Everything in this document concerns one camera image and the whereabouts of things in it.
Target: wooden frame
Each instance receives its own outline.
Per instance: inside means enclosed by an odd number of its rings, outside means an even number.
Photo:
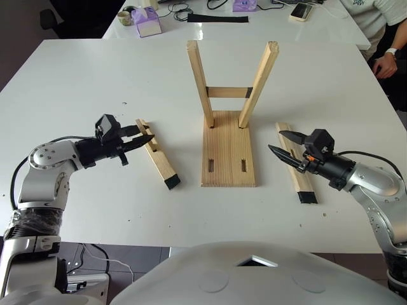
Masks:
[[[267,43],[252,87],[207,86],[197,41],[188,41],[187,51],[205,116],[201,186],[256,186],[248,124],[279,54],[278,44]],[[246,101],[241,111],[213,111],[210,97]]]

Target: black cable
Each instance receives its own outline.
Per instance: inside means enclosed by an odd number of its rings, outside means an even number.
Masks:
[[[16,169],[14,170],[13,177],[11,178],[11,185],[10,185],[10,201],[11,201],[11,208],[13,210],[17,209],[17,206],[15,204],[15,199],[14,199],[14,187],[15,187],[15,179],[17,178],[18,171],[20,168],[24,165],[24,163],[27,162],[27,158],[24,158],[23,161],[20,162],[19,165],[17,165]]]
[[[110,259],[109,256],[108,256],[108,254],[106,253],[106,251],[105,251],[104,249],[100,248],[98,245],[95,245],[94,243],[91,243],[90,245],[93,246],[93,247],[95,247],[97,250],[101,251],[101,252],[104,254],[104,256],[105,256],[106,259]],[[109,262],[109,261],[106,261],[106,269],[105,269],[104,272],[105,272],[106,274],[108,274],[108,273],[109,273],[109,269],[110,269],[110,262]]]
[[[69,273],[71,273],[72,271],[75,271],[77,269],[79,269],[80,267],[82,267],[83,265],[83,254],[85,253],[85,247],[82,245],[82,251],[81,251],[81,255],[80,255],[80,259],[81,259],[81,263],[79,264],[78,267],[75,267],[74,269],[68,271],[66,274],[68,275]]]
[[[400,176],[400,178],[403,179],[403,176],[401,175],[401,172],[399,171],[397,166],[393,162],[391,162],[390,160],[388,160],[386,158],[383,158],[381,156],[377,156],[375,154],[370,154],[368,152],[363,152],[363,151],[342,151],[342,152],[338,153],[338,156],[342,156],[343,154],[361,154],[363,156],[368,156],[368,157],[371,157],[371,158],[376,158],[376,159],[382,160],[382,161],[386,162],[387,164],[389,164],[394,169],[396,174],[398,174],[398,176]]]
[[[209,10],[216,10],[217,8],[220,8],[222,5],[224,5],[226,2],[228,2],[228,0],[224,0],[221,4],[219,4],[219,5],[217,5],[217,6],[213,7],[213,8],[211,8],[211,7],[209,6],[209,3],[210,3],[210,2],[213,2],[213,1],[217,1],[217,0],[207,0],[207,2],[206,2],[206,7],[207,7]]]
[[[268,10],[279,10],[283,8],[285,5],[281,4],[281,6],[272,6],[271,8],[262,8],[260,5],[257,4],[257,7],[261,9],[262,11],[268,11]]]
[[[175,7],[178,5],[185,5],[184,8],[181,8],[179,10],[176,10]],[[188,19],[188,13],[193,14],[193,10],[190,8],[188,3],[185,2],[178,2],[178,3],[174,3],[174,4],[170,4],[168,5],[168,11],[169,13],[164,15],[164,16],[159,16],[160,18],[166,17],[171,13],[174,13],[173,17],[175,20],[177,21],[186,21]],[[180,14],[182,13],[187,13],[187,15],[185,17],[180,17]]]
[[[66,139],[81,139],[81,140],[83,140],[83,139],[91,139],[91,138],[92,138],[92,137],[79,137],[79,136],[77,136],[77,135],[68,135],[68,136],[66,136],[66,137],[61,137],[61,138],[53,139],[53,140],[49,141],[49,143],[55,143],[55,142],[58,142],[58,141],[61,141],[61,140],[66,140]],[[27,158],[24,158],[24,159],[20,162],[20,164],[17,165],[16,169],[14,170],[13,176],[12,176],[12,178],[11,178],[10,201],[11,201],[11,207],[12,207],[13,210],[16,210],[16,209],[17,209],[17,205],[15,204],[15,197],[14,197],[15,181],[16,181],[16,178],[17,178],[18,171],[22,168],[22,166],[24,165],[24,163],[27,162],[27,159],[28,159],[28,157],[27,157]]]

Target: white table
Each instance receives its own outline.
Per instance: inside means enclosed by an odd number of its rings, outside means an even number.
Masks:
[[[137,0],[126,0],[124,6],[136,5]],[[208,24],[187,23],[174,20],[172,15],[161,18],[163,34],[145,37],[147,39],[209,39],[234,40],[244,38],[264,41],[284,42],[333,42],[356,44],[360,50],[367,50],[370,42],[354,22],[352,17],[334,18],[322,8],[314,8],[307,22],[289,20],[293,8],[286,6],[281,10],[232,12],[233,0],[216,10],[208,10],[206,0],[188,0],[194,13],[212,16],[249,16],[247,24]],[[270,7],[269,0],[259,0],[263,8]],[[168,4],[161,4],[158,15],[168,13]],[[339,0],[327,0],[324,7],[334,15],[344,15],[346,10]],[[103,38],[139,38],[134,26],[124,27],[115,18]]]
[[[265,41],[199,46],[208,86],[248,86]],[[243,102],[213,99],[212,105],[240,109]],[[279,146],[276,121],[308,134],[326,128],[336,151],[376,153],[407,173],[406,131],[350,44],[280,44],[250,121],[255,188],[200,187],[204,116],[186,41],[44,41],[0,93],[0,104],[3,228],[11,212],[10,179],[20,160],[47,140],[91,135],[104,113],[117,116],[122,126],[136,118],[151,122],[182,180],[169,191],[143,147],[127,154],[128,166],[107,159],[74,173],[60,232],[64,241],[190,247],[252,240],[311,252],[379,252],[362,207],[322,177],[312,177],[320,204],[299,203],[286,165],[267,147]]]

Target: small screen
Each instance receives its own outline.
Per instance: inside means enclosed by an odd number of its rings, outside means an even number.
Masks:
[[[293,12],[291,13],[291,15],[298,18],[306,18],[310,13],[311,9],[312,6],[310,5],[298,3]]]

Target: person's hand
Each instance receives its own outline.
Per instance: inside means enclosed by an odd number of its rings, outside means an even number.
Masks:
[[[373,66],[373,74],[378,79],[389,78],[397,71],[396,59],[394,59],[393,54],[387,52],[384,56],[376,59]]]

